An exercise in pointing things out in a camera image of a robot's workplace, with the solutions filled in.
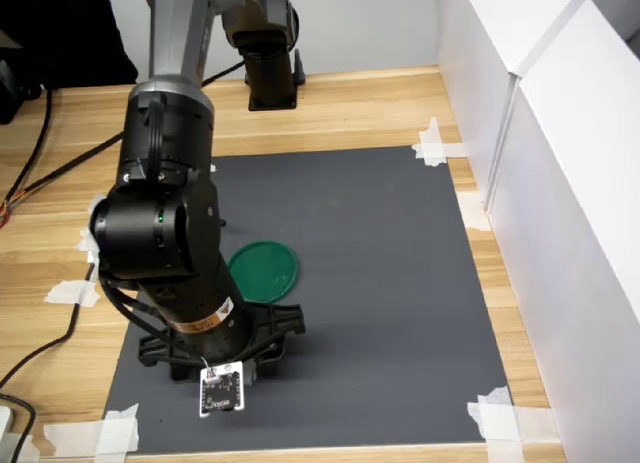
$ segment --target orange label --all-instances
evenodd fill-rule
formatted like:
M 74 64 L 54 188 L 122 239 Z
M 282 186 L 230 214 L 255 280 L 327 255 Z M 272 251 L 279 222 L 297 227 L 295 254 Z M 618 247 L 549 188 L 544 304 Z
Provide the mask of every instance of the orange label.
M 180 333 L 185 333 L 188 335 L 192 335 L 195 333 L 204 333 L 205 331 L 209 331 L 222 323 L 227 318 L 227 316 L 231 314 L 232 310 L 233 301 L 231 301 L 231 298 L 227 298 L 222 306 L 218 308 L 218 311 L 210 316 L 207 316 L 206 318 L 203 318 L 202 320 L 192 321 L 190 323 L 178 323 L 170 320 L 167 321 L 169 321 L 171 326 L 173 326 Z

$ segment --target black mounting bracket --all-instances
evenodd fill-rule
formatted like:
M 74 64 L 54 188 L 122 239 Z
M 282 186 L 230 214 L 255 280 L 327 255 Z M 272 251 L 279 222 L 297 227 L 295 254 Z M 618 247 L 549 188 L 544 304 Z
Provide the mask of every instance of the black mounting bracket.
M 297 335 L 306 332 L 300 305 L 264 305 L 245 303 L 246 311 L 253 320 L 253 336 L 247 347 L 233 361 L 255 360 L 256 365 L 279 360 L 284 354 L 284 338 L 287 333 Z M 180 335 L 171 327 L 163 333 L 177 341 Z M 197 381 L 203 367 L 202 360 L 190 357 L 153 336 L 140 338 L 138 360 L 144 366 L 155 366 L 158 362 L 169 363 L 171 379 L 174 381 Z M 221 365 L 228 361 L 209 361 Z

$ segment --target robotic arm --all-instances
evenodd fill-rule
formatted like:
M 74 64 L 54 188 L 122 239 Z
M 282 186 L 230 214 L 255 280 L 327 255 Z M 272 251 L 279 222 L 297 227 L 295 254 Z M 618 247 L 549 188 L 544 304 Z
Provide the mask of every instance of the robotic arm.
M 213 19 L 222 14 L 247 66 L 250 105 L 295 107 L 288 56 L 295 11 L 288 0 L 150 1 L 151 78 L 129 96 L 116 183 L 89 225 L 100 282 L 114 306 L 151 334 L 140 341 L 141 363 L 169 363 L 174 380 L 196 377 L 203 360 L 277 360 L 285 335 L 305 332 L 302 311 L 245 302 L 220 254 L 210 179 L 214 110 L 200 86 Z M 151 305 L 121 288 L 141 291 Z

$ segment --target white label tag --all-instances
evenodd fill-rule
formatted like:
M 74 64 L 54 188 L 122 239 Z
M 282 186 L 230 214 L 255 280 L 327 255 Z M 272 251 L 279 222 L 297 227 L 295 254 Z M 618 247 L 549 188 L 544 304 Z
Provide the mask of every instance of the white label tag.
M 218 311 L 216 311 L 216 315 L 220 319 L 220 322 L 223 322 L 227 316 L 231 314 L 233 311 L 233 300 L 230 296 L 227 297 L 226 301 L 222 304 Z

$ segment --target white partition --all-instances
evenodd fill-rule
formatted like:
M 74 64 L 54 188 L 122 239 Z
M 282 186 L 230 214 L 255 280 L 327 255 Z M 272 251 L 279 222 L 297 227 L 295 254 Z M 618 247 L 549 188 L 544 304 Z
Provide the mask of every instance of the white partition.
M 640 62 L 587 1 L 523 78 L 490 218 L 570 462 L 640 461 Z
M 438 64 L 481 195 L 521 77 L 574 0 L 439 0 Z

